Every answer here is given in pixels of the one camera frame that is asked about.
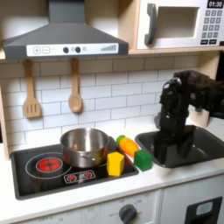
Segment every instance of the stainless steel pot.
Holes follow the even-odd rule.
[[[60,138],[60,144],[66,163],[88,168],[100,165],[107,159],[109,137],[98,129],[73,129]]]

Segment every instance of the microwave display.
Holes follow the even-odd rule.
[[[208,9],[223,9],[223,0],[208,0]]]

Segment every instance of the green toy block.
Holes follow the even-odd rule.
[[[138,150],[135,153],[134,164],[142,172],[148,171],[152,167],[152,155],[147,150]]]

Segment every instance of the orange toy food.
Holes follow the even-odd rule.
[[[119,136],[116,139],[117,144],[121,148],[122,151],[127,153],[129,156],[134,157],[135,152],[139,151],[137,144],[126,136]]]

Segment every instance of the microwave keypad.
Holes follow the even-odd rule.
[[[201,45],[215,45],[219,36],[222,10],[206,10]]]

